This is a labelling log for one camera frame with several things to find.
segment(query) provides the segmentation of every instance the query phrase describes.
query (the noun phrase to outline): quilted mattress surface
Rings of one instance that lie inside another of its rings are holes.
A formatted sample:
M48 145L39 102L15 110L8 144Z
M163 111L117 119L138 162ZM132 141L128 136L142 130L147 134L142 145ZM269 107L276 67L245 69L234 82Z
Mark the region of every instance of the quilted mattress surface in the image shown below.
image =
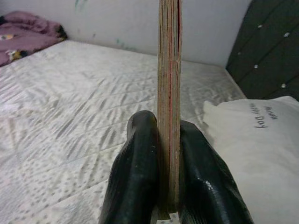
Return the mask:
M156 56L64 41L1 67L0 223L96 224L127 121L156 98ZM224 69L182 62L182 119L240 98Z

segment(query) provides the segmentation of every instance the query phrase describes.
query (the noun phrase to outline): purple blanket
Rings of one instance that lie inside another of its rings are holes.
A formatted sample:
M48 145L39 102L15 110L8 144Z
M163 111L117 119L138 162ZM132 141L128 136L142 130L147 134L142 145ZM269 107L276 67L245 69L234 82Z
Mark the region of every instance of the purple blanket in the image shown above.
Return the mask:
M26 12L0 17L0 66L66 38L59 23Z

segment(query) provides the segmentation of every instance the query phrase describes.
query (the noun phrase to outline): tufted headboard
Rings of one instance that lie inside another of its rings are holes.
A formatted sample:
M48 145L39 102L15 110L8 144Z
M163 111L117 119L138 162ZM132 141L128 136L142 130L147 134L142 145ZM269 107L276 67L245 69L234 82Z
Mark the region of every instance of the tufted headboard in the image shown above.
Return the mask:
M248 98L299 100L299 0L253 0L227 70Z

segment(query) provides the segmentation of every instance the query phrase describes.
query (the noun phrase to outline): bed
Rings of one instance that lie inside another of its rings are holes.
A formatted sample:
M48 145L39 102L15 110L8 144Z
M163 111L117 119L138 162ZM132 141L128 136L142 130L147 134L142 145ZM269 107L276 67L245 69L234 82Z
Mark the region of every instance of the bed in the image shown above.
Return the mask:
M157 111L157 57L63 41L0 68L0 223L97 223L129 117ZM244 98L220 67L182 62L182 118Z

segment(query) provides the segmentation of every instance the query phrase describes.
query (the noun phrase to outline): white mattress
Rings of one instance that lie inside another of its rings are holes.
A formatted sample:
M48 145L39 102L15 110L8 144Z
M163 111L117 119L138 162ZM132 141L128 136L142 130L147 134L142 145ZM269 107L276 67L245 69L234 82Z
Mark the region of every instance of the white mattress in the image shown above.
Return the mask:
M0 68L0 223L97 224L127 120L156 112L156 85L157 57L73 41ZM224 69L182 62L182 119L240 98Z

